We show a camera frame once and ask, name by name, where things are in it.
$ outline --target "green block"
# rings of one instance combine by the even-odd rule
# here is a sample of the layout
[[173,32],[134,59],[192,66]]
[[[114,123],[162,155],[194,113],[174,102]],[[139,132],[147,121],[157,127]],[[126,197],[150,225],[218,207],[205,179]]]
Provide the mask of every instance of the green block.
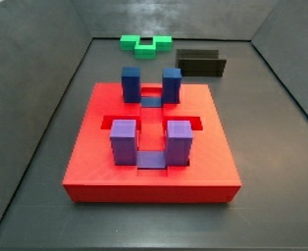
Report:
[[135,55],[137,59],[155,59],[157,58],[157,54],[154,55],[149,55],[149,54],[137,54]]
[[173,47],[173,39],[169,35],[155,35],[154,44],[158,51],[170,51]]
[[135,47],[135,55],[155,55],[155,45],[138,44]]
[[122,35],[121,37],[122,50],[135,50],[135,46],[139,42],[141,42],[141,35]]

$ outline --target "building block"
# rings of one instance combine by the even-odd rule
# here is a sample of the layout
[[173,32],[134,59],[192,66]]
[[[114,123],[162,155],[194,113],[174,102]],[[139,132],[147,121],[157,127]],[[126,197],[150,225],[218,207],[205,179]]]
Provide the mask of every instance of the building block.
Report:
[[222,77],[226,59],[218,57],[218,50],[177,50],[175,67],[184,76]]
[[163,151],[139,151],[138,152],[138,168],[142,170],[166,169],[165,152]]
[[141,35],[122,35],[121,37],[122,50],[135,50],[135,46],[139,42],[141,42]]
[[111,147],[115,165],[137,165],[138,162],[138,139],[137,121],[115,120],[110,133]]
[[162,107],[161,97],[142,97],[142,107]]
[[139,35],[122,35],[122,50],[135,50],[137,59],[155,59],[157,51],[171,51],[171,36],[154,36],[153,44],[141,44]]
[[162,103],[180,103],[180,88],[181,88],[181,70],[175,68],[165,68],[162,73]]
[[170,51],[173,48],[173,40],[169,35],[155,35],[154,44],[157,51]]
[[135,58],[137,59],[155,59],[155,45],[154,44],[137,44]]
[[[109,93],[113,93],[111,98],[106,98]],[[121,111],[126,116],[138,115],[141,111],[142,126],[146,126],[158,118],[192,116],[197,109],[204,129],[193,131],[189,167],[139,170],[137,166],[115,165],[110,130],[101,128],[105,116],[121,115]],[[182,84],[178,105],[141,109],[141,104],[125,104],[121,83],[99,83],[94,88],[63,186],[75,202],[229,202],[241,188],[241,179],[209,87]]]
[[193,130],[190,122],[169,121],[166,137],[166,165],[188,166],[193,143]]
[[125,103],[141,103],[141,68],[125,67],[122,72],[122,86]]

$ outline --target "dark blue block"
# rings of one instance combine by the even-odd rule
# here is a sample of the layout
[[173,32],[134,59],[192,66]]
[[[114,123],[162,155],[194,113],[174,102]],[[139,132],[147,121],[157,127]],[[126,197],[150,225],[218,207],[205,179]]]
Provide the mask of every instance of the dark blue block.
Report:
[[139,151],[138,152],[138,168],[163,170],[166,169],[165,152],[163,151]]
[[181,69],[165,68],[162,73],[162,103],[180,103]]
[[137,121],[115,120],[110,140],[115,165],[135,166],[138,161]]
[[151,108],[162,107],[161,97],[142,97],[142,107],[151,107]]
[[122,72],[123,99],[126,103],[141,103],[141,68],[125,67]]
[[169,121],[166,136],[166,165],[188,166],[193,144],[193,130],[190,122]]

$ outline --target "red block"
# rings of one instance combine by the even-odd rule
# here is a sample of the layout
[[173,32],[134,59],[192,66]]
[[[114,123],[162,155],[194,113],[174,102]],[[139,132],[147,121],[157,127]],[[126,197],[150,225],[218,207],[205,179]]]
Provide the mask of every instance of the red block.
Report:
[[[121,84],[99,83],[95,86],[63,180],[74,201],[208,203],[233,199],[241,180],[208,86],[182,84],[181,104],[163,105],[162,110],[158,128],[158,112],[151,110],[150,116],[141,110],[141,105],[125,104]],[[163,138],[163,135],[158,136],[158,131],[163,132],[162,125],[167,118],[200,117],[204,128],[194,130],[190,166],[167,167],[163,171],[115,166],[110,130],[102,129],[105,116],[141,116],[139,135],[154,128],[154,138]],[[150,136],[143,142],[150,144]]]

